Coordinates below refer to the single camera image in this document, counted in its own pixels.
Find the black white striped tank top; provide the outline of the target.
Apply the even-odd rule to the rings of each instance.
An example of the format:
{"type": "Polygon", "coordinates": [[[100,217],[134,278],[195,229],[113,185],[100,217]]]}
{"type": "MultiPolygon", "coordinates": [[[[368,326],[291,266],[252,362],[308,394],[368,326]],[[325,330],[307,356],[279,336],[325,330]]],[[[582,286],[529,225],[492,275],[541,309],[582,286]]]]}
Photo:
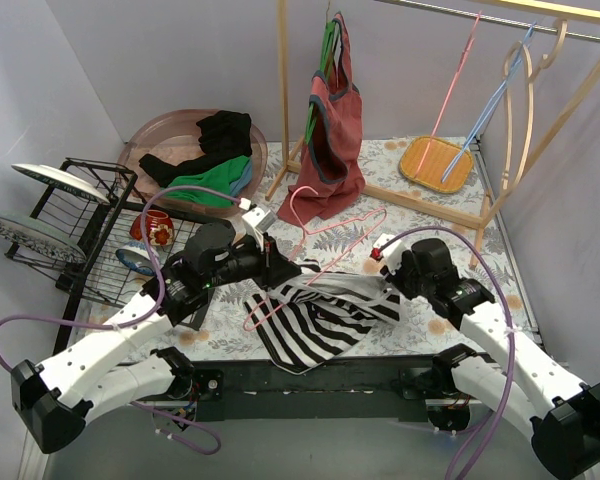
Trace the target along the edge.
{"type": "Polygon", "coordinates": [[[271,361],[294,374],[306,373],[346,353],[376,325],[396,325],[406,312],[404,297],[384,278],[323,272],[316,260],[300,263],[302,274],[244,302],[271,361]]]}

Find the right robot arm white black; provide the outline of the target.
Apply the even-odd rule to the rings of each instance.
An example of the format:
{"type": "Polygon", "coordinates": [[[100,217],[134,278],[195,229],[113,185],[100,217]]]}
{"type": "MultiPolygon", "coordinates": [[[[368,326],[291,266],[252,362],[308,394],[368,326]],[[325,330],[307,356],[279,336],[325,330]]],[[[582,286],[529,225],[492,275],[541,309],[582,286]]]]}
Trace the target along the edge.
{"type": "Polygon", "coordinates": [[[383,234],[372,256],[384,260],[383,276],[407,299],[425,298],[491,358],[464,344],[436,355],[432,383],[440,395],[462,392],[482,402],[530,442],[557,479],[573,479],[600,463],[600,383],[587,384],[508,324],[491,292],[460,276],[442,240],[406,246],[383,234]]]}

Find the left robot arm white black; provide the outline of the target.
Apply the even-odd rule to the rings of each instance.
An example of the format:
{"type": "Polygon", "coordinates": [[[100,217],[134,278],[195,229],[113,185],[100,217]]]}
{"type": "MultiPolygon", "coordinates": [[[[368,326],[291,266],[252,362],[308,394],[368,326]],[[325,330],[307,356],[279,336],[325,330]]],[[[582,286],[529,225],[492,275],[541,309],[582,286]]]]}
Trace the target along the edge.
{"type": "Polygon", "coordinates": [[[98,417],[127,403],[165,394],[185,398],[196,383],[193,364],[174,347],[121,366],[130,353],[162,335],[209,302],[216,287],[252,280],[263,290],[300,275],[275,240],[240,241],[221,223],[199,227],[131,300],[94,333],[35,364],[12,368],[12,401],[40,450],[57,452],[98,417]]]}

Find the red tank top green trim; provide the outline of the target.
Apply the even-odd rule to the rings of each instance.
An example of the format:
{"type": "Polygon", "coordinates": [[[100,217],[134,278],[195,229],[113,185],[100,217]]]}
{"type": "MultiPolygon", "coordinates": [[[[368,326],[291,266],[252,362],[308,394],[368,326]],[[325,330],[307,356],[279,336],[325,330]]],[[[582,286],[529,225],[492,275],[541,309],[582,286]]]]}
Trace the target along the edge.
{"type": "Polygon", "coordinates": [[[297,182],[277,212],[280,220],[295,226],[341,213],[366,185],[358,165],[363,102],[353,83],[349,34],[341,13],[332,23],[339,30],[339,54],[329,74],[318,70],[313,75],[309,106],[316,124],[301,150],[297,182]]]}

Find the green plastic hanger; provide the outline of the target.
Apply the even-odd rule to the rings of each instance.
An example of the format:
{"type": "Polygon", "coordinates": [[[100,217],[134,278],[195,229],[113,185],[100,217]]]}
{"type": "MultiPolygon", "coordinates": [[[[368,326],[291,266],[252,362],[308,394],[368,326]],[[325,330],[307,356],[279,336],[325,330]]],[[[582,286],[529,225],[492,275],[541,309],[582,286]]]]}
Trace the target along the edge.
{"type": "MultiPolygon", "coordinates": [[[[319,63],[319,70],[324,74],[326,79],[329,79],[331,71],[335,66],[335,53],[337,42],[340,37],[340,28],[333,18],[326,22],[322,45],[321,45],[321,56],[319,63]]],[[[313,134],[316,125],[316,119],[314,115],[314,104],[309,103],[308,116],[305,128],[304,140],[308,144],[313,134]]]]}

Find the wooden hanger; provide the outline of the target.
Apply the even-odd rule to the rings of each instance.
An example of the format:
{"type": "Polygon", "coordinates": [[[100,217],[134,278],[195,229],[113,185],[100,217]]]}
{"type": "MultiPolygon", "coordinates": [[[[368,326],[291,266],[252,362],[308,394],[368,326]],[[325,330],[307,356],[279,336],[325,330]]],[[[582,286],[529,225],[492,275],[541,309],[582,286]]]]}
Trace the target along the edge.
{"type": "Polygon", "coordinates": [[[517,41],[509,50],[503,64],[503,79],[507,81],[503,106],[505,118],[505,154],[501,176],[501,197],[508,197],[523,176],[529,156],[534,123],[534,83],[541,72],[548,69],[560,54],[566,37],[568,21],[556,19],[555,43],[533,64],[530,52],[531,38],[517,41]]]}

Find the floral tablecloth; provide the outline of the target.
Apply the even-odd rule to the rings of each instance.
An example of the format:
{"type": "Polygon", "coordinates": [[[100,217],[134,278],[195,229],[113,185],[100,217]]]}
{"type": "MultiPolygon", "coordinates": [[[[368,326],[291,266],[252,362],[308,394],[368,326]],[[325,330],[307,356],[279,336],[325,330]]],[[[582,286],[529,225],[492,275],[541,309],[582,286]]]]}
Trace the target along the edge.
{"type": "Polygon", "coordinates": [[[276,366],[295,375],[347,353],[376,325],[403,321],[403,303],[417,297],[496,358],[513,357],[528,343],[501,289],[461,277],[440,239],[406,246],[401,236],[385,235],[372,256],[383,264],[377,275],[338,272],[288,259],[256,228],[233,242],[228,226],[205,224],[127,305],[88,325],[78,344],[105,366],[120,363],[200,312],[213,289],[246,280],[259,291],[244,302],[245,329],[258,334],[276,366]]]}

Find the blue garment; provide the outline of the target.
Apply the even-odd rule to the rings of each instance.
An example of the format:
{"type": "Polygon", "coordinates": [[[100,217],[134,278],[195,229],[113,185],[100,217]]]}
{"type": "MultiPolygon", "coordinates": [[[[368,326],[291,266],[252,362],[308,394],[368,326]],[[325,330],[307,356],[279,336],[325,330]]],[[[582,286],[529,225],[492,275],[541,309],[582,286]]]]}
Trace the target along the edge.
{"type": "Polygon", "coordinates": [[[240,177],[230,184],[230,195],[238,197],[239,194],[249,185],[253,177],[253,162],[251,159],[245,164],[240,177]]]}

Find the orange woven bamboo tray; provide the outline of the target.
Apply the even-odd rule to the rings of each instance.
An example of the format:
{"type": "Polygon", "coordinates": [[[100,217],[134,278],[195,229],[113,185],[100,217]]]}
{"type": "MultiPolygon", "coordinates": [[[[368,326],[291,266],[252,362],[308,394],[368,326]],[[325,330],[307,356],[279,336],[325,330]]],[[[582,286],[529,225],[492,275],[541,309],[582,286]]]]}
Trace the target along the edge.
{"type": "Polygon", "coordinates": [[[408,180],[437,193],[458,192],[466,183],[474,168],[474,160],[464,151],[451,173],[444,177],[461,148],[437,137],[416,137],[407,147],[399,161],[399,172],[408,180]]]}

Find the blue white ceramic bowl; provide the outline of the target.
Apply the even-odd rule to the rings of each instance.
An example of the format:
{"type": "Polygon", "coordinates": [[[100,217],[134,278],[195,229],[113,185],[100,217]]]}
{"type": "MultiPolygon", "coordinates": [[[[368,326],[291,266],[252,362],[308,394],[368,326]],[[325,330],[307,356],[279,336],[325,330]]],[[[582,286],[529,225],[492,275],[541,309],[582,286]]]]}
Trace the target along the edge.
{"type": "Polygon", "coordinates": [[[155,268],[151,262],[150,254],[159,259],[159,254],[154,247],[147,247],[143,241],[131,240],[115,251],[115,256],[120,263],[131,271],[145,276],[154,276],[155,268]]]}

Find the black garment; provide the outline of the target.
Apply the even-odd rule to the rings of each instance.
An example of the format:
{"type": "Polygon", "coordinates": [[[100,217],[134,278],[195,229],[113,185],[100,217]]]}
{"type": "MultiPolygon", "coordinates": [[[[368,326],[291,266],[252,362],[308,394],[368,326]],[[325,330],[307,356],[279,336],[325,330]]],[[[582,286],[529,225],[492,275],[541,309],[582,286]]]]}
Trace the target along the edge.
{"type": "Polygon", "coordinates": [[[205,174],[235,160],[241,175],[245,165],[249,164],[252,155],[252,120],[249,114],[220,110],[199,120],[196,125],[201,131],[201,157],[177,165],[168,164],[151,154],[140,159],[140,168],[160,187],[169,186],[178,177],[205,174]]]}

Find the pink translucent plastic basin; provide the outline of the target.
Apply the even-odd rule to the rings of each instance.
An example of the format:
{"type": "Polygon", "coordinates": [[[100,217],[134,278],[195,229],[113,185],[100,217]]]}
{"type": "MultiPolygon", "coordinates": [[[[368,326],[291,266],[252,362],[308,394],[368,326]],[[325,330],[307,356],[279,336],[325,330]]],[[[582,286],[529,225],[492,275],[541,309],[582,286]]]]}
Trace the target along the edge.
{"type": "MultiPolygon", "coordinates": [[[[199,146],[199,120],[215,114],[214,109],[183,109],[165,113],[147,122],[125,144],[117,163],[136,173],[137,178],[130,194],[132,201],[141,203],[157,193],[159,185],[140,168],[139,161],[145,154],[152,154],[160,160],[177,165],[185,160],[203,155],[199,146]]],[[[240,195],[252,199],[263,179],[268,159],[266,140],[260,129],[252,123],[250,131],[253,174],[251,182],[240,195]]],[[[159,207],[174,211],[193,212],[218,218],[230,218],[238,213],[238,207],[211,207],[193,202],[161,197],[156,202],[159,207]]]]}

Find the white plate dark rim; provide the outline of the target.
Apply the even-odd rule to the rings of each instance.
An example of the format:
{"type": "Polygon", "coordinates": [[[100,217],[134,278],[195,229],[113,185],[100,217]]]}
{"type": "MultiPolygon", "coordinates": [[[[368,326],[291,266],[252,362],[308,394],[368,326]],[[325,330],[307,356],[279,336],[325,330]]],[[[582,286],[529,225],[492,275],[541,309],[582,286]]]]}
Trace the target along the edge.
{"type": "Polygon", "coordinates": [[[85,200],[108,204],[107,197],[93,185],[66,171],[46,165],[12,164],[11,167],[29,178],[85,200]]]}

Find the blue patterned plate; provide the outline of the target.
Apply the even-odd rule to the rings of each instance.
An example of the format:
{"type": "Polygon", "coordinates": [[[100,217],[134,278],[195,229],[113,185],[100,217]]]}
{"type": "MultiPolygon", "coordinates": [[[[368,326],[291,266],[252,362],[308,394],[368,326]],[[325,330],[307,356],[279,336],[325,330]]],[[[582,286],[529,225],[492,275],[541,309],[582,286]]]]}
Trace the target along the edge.
{"type": "Polygon", "coordinates": [[[0,211],[0,237],[53,260],[86,261],[84,251],[66,233],[29,216],[0,211]]]}

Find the metal hanging rod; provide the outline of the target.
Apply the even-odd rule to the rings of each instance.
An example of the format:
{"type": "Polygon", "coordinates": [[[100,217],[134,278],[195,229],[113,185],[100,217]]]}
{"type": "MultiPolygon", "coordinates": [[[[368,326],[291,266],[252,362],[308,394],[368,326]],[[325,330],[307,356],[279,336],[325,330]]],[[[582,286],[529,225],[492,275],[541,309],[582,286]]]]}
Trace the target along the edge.
{"type": "MultiPolygon", "coordinates": [[[[485,22],[488,24],[505,26],[505,27],[515,28],[515,29],[520,29],[520,30],[527,30],[531,27],[534,27],[534,31],[537,33],[553,35],[553,36],[558,35],[557,27],[548,27],[548,26],[544,26],[541,24],[537,24],[537,23],[531,24],[528,22],[522,22],[522,21],[518,21],[518,20],[511,20],[511,19],[495,17],[495,16],[491,16],[491,15],[483,15],[483,14],[468,12],[468,11],[449,8],[449,7],[432,5],[432,4],[419,2],[419,1],[378,0],[378,2],[387,4],[387,5],[401,6],[404,8],[421,10],[421,11],[442,14],[442,15],[463,18],[463,19],[475,20],[477,18],[480,18],[482,22],[485,22]]],[[[589,43],[600,44],[600,36],[597,36],[597,35],[590,35],[590,34],[566,31],[565,37],[569,38],[569,39],[575,39],[575,40],[585,41],[585,42],[589,42],[589,43]]]]}

